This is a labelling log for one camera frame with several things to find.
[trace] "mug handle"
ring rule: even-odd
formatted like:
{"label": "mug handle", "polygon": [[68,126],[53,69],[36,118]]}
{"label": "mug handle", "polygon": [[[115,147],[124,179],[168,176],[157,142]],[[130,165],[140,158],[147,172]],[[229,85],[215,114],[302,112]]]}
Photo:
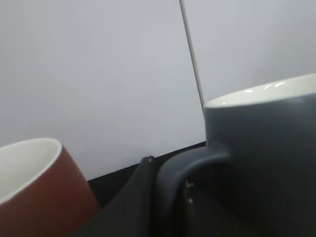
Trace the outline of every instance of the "mug handle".
{"label": "mug handle", "polygon": [[156,179],[157,214],[164,219],[171,213],[181,183],[192,172],[211,164],[225,164],[231,153],[227,146],[213,143],[209,147],[196,148],[180,153],[166,161]]}

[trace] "mug rim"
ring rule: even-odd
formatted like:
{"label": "mug rim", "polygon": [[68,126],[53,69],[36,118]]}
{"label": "mug rim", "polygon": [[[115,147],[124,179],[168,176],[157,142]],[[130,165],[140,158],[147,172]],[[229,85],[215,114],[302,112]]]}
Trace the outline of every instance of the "mug rim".
{"label": "mug rim", "polygon": [[[312,86],[307,84],[305,85],[306,90],[304,90],[301,86],[302,82],[309,82]],[[204,105],[204,108],[231,108],[258,105],[314,93],[316,93],[316,73],[278,80],[229,93],[208,101]]]}
{"label": "mug rim", "polygon": [[12,192],[5,194],[3,197],[0,197],[0,205],[11,200],[14,196],[19,194],[22,190],[26,189],[29,185],[34,183],[34,181],[36,181],[38,178],[40,178],[59,158],[61,151],[62,151],[62,148],[63,148],[63,145],[57,139],[54,139],[54,138],[35,138],[35,139],[23,140],[20,142],[15,142],[12,144],[2,146],[2,147],[0,147],[0,152],[2,150],[10,149],[10,148],[13,148],[13,147],[16,147],[19,145],[23,145],[26,143],[33,143],[33,142],[50,142],[50,143],[54,144],[56,146],[55,147],[56,148],[55,154],[48,160],[48,162],[45,164],[45,166],[42,167],[41,169],[39,169],[39,171],[35,175],[33,175],[29,180],[27,180],[22,185],[19,185]]}

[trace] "brown mug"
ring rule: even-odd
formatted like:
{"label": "brown mug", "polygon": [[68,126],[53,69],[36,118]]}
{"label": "brown mug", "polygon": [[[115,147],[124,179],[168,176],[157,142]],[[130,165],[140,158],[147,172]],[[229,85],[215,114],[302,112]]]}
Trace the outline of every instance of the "brown mug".
{"label": "brown mug", "polygon": [[0,148],[1,237],[62,237],[99,210],[59,141],[39,138]]}

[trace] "black surface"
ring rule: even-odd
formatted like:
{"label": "black surface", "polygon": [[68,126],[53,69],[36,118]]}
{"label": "black surface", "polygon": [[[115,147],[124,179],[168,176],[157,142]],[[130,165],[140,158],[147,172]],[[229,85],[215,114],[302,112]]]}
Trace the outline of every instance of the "black surface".
{"label": "black surface", "polygon": [[170,219],[171,225],[164,226],[162,230],[155,219],[156,197],[151,191],[155,186],[153,181],[156,179],[156,174],[166,160],[181,152],[204,146],[205,142],[201,142],[154,158],[150,170],[141,168],[142,175],[134,173],[140,168],[137,164],[90,180],[89,184],[104,208],[91,222],[77,230],[71,237],[191,236],[187,229],[184,196],[179,195]]}
{"label": "black surface", "polygon": [[[201,142],[193,146],[179,149],[177,151],[154,158],[154,175],[156,175],[161,165],[171,157],[184,151],[188,151],[198,147],[204,147],[205,145],[205,142]],[[130,167],[88,181],[91,189],[95,193],[102,206],[105,206],[107,203],[109,203],[109,201],[122,189],[122,187],[132,176],[137,166],[138,164],[135,164]]]}

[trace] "gray mug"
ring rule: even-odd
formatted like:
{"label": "gray mug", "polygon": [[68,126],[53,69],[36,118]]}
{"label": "gray mug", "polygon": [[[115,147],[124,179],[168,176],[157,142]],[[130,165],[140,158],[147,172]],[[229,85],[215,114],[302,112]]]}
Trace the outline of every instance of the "gray mug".
{"label": "gray mug", "polygon": [[205,104],[206,148],[168,160],[157,176],[165,218],[193,171],[229,163],[225,192],[268,236],[316,236],[316,74]]}

